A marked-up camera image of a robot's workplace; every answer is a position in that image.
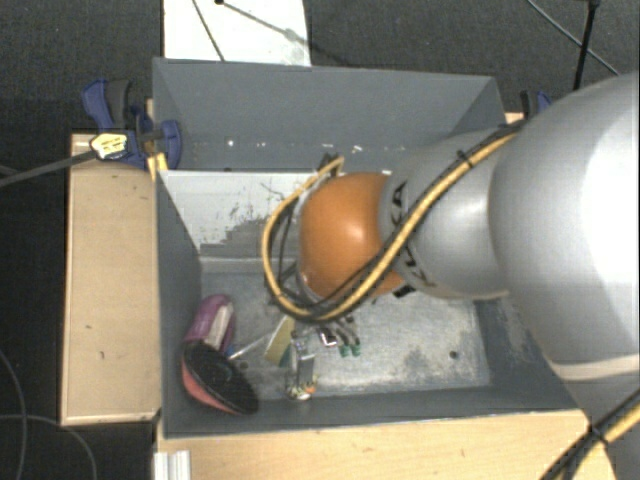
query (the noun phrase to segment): yellow cable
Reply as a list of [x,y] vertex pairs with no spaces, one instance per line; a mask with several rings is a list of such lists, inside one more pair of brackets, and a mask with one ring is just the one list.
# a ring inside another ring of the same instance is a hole
[[[343,313],[349,311],[349,309],[355,305],[367,292],[373,287],[375,283],[377,283],[380,278],[383,276],[389,265],[393,262],[396,255],[400,251],[400,249],[404,246],[406,241],[409,238],[409,235],[414,231],[417,225],[420,223],[420,220],[425,215],[425,213],[429,210],[429,208],[449,189],[451,188],[462,176],[464,176],[473,165],[481,162],[497,149],[505,145],[509,140],[515,137],[515,134],[510,134],[500,139],[497,139],[486,147],[476,151],[468,158],[468,162],[462,162],[458,165],[454,170],[452,170],[447,176],[445,176],[440,182],[436,184],[436,186],[428,193],[426,196],[420,201],[419,205],[415,209],[415,211],[409,216],[407,222],[402,226],[401,230],[398,233],[398,236],[391,243],[389,248],[385,251],[384,255],[378,262],[378,264],[373,268],[373,270],[369,273],[369,275],[365,278],[360,286],[349,296],[347,297],[338,307],[333,310],[325,313],[324,315],[318,316],[315,318],[316,321],[329,320],[333,317],[339,316]],[[262,264],[264,267],[267,283],[271,288],[274,296],[278,299],[280,304],[293,314],[296,314],[303,318],[308,318],[313,316],[313,314],[306,308],[301,308],[295,305],[283,292],[281,287],[278,285],[273,270],[271,268],[271,262],[269,258],[269,236],[271,234],[271,230],[275,225],[280,214],[296,199],[300,197],[300,195],[311,187],[316,181],[321,178],[324,174],[335,168],[334,163],[339,163],[342,166],[344,162],[343,158],[339,158],[332,162],[331,164],[324,167],[320,170],[316,175],[309,178],[298,190],[296,190],[293,194],[291,194],[288,198],[280,203],[280,205],[273,212],[271,217],[268,219],[267,224],[265,225],[265,229],[262,235]]]
[[604,437],[608,442],[613,443],[638,423],[640,423],[640,404],[636,404],[623,418],[620,418],[617,423],[605,432]]
[[[612,425],[612,427],[604,433],[604,439],[609,444],[617,441],[626,434],[631,428],[640,423],[640,403],[636,404],[636,406],[631,409],[627,414],[625,414],[620,420]],[[580,463],[580,466],[575,471],[575,475],[578,474],[582,465],[587,462],[587,459],[594,455],[597,451],[603,451],[604,443],[598,441],[590,450],[587,451],[584,459]],[[564,469],[558,471],[556,476],[553,477],[553,480],[560,480],[564,475]]]

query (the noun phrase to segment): black carpet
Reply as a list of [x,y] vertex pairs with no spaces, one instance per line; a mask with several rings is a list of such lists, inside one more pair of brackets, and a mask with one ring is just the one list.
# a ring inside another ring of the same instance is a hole
[[[586,4],[535,0],[581,37]],[[312,63],[498,80],[505,108],[522,89],[570,92],[578,48],[524,0],[304,0]],[[592,48],[620,73],[638,69],[640,0],[602,0]],[[0,165],[23,170],[64,157],[74,128],[90,127],[79,91],[130,78],[132,99],[151,95],[162,53],[162,0],[0,0]],[[584,85],[611,76],[589,58]],[[0,349],[30,414],[57,418],[64,296],[65,175],[0,192]],[[0,365],[0,414],[19,411]],[[29,424],[24,479],[90,478],[72,436]],[[150,478],[148,424],[81,429],[101,479]],[[0,479],[15,477],[20,425],[0,420]]]

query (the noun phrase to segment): white paper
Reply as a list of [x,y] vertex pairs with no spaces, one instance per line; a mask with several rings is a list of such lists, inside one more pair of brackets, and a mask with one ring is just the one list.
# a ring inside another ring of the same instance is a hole
[[[302,0],[196,0],[224,60],[310,66]],[[191,0],[164,0],[164,55],[220,60]]]

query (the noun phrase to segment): bin floor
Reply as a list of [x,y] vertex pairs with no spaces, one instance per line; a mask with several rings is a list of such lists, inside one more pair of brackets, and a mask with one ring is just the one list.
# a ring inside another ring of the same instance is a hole
[[[241,349],[273,332],[282,313],[268,304],[264,277],[257,273],[203,273],[202,297],[228,294],[237,314],[233,340]],[[424,391],[488,385],[476,309],[471,302],[443,301],[421,293],[402,299],[379,297],[353,313],[362,343],[359,357],[342,358],[316,336],[319,375],[315,396]],[[266,342],[236,360],[262,400],[282,398],[285,369],[263,358]]]

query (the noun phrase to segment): wooden board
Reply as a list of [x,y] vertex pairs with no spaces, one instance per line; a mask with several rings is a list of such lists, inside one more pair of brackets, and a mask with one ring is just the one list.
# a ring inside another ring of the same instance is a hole
[[[586,429],[579,411],[340,430],[165,440],[191,453],[192,480],[536,480]],[[576,480],[614,480],[603,452]]]
[[[72,154],[91,136],[75,135]],[[151,419],[160,407],[153,184],[97,160],[70,172],[60,419]]]

